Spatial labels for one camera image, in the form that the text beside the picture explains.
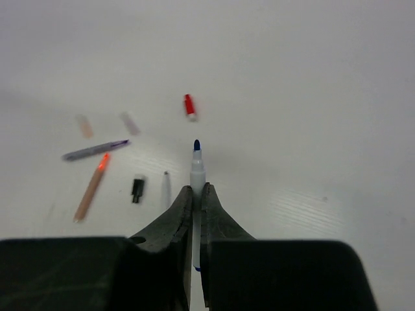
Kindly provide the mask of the red pen cap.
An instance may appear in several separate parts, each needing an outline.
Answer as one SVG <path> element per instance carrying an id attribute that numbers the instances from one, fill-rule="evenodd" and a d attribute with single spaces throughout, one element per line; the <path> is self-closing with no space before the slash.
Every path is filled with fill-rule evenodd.
<path id="1" fill-rule="evenodd" d="M 190 94 L 185 94 L 184 95 L 184 109 L 185 109 L 186 117 L 190 121 L 194 122 L 194 121 L 197 120 L 195 104 L 194 104 L 193 98 Z"/>

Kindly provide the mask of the blue marker pen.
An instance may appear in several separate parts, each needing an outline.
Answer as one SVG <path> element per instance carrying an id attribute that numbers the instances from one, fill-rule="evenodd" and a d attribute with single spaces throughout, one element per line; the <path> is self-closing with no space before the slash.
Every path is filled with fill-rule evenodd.
<path id="1" fill-rule="evenodd" d="M 204 185 L 206 183 L 206 170 L 202 159 L 202 147 L 196 139 L 193 145 L 193 158 L 190 171 L 190 186 L 193 191 L 193 245 L 192 260 L 196 271 L 200 268 L 200 239 L 201 239 L 201 199 Z"/>

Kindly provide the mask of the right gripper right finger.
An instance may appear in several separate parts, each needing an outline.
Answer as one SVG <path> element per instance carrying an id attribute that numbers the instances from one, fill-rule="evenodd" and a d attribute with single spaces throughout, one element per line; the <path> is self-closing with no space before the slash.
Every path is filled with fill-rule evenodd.
<path id="1" fill-rule="evenodd" d="M 223 208 L 214 185 L 205 183 L 200 201 L 200 274 L 205 307 L 211 308 L 209 289 L 210 249 L 216 240 L 255 240 Z"/>

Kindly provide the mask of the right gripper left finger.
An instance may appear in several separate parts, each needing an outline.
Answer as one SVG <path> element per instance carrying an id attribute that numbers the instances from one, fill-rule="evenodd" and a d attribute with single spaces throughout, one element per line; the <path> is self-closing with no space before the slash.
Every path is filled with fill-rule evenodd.
<path id="1" fill-rule="evenodd" d="M 140 284 L 152 307 L 190 307 L 192 202 L 192 188 L 186 185 L 166 211 L 130 237 L 144 260 Z"/>

